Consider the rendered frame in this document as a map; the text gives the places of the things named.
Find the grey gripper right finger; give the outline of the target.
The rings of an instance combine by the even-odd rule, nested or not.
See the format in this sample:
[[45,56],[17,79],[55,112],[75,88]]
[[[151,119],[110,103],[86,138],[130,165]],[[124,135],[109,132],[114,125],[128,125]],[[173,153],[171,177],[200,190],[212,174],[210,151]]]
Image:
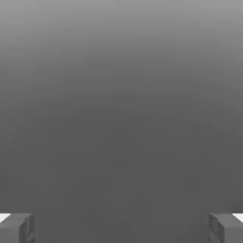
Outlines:
[[243,213],[209,214],[209,243],[243,243]]

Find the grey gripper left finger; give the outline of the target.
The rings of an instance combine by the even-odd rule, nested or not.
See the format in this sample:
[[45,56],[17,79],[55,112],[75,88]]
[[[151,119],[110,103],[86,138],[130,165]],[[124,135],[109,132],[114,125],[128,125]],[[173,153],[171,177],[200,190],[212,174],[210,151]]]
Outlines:
[[36,243],[35,215],[0,213],[0,243]]

